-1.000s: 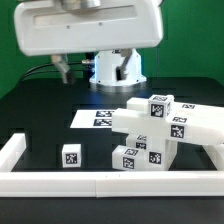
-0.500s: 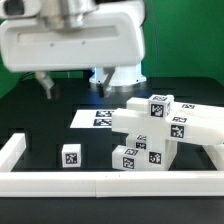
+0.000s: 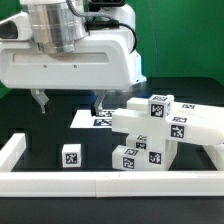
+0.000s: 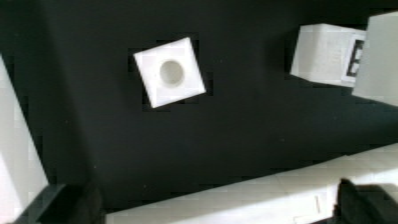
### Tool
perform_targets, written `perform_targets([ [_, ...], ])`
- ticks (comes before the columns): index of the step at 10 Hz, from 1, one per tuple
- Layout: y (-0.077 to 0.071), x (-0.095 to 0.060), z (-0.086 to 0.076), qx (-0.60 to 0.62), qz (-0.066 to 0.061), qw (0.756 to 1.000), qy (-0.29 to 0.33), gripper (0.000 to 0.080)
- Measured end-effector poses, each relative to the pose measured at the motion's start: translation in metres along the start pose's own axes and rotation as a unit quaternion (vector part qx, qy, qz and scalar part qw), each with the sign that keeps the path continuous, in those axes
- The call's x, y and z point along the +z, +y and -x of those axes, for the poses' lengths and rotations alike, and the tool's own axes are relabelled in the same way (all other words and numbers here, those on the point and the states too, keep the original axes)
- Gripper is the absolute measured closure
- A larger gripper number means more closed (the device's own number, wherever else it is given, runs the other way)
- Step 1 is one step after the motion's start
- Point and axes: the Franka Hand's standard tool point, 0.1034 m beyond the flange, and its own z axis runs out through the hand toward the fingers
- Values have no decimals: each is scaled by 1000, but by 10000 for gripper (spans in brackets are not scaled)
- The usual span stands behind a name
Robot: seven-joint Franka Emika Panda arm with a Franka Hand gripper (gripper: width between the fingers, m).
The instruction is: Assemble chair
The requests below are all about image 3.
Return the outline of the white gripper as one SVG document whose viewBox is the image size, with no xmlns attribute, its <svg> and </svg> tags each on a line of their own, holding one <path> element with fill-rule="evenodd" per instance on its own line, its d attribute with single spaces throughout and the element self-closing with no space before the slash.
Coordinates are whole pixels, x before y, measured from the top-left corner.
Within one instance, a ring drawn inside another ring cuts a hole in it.
<svg viewBox="0 0 224 224">
<path fill-rule="evenodd" d="M 101 116 L 106 90 L 123 90 L 137 81 L 136 55 L 128 30 L 98 30 L 75 43 L 75 51 L 45 54 L 30 41 L 0 42 L 0 82 L 31 89 L 46 113 L 44 89 L 96 90 L 94 110 Z"/>
</svg>

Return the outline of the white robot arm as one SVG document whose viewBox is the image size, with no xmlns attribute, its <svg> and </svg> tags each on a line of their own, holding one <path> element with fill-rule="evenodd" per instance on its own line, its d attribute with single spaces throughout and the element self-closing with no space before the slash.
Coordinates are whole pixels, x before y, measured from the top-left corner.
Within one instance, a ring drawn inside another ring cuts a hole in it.
<svg viewBox="0 0 224 224">
<path fill-rule="evenodd" d="M 19 1 L 22 11 L 0 21 L 4 86 L 29 89 L 40 106 L 47 89 L 92 90 L 100 115 L 108 91 L 146 80 L 125 0 Z"/>
</svg>

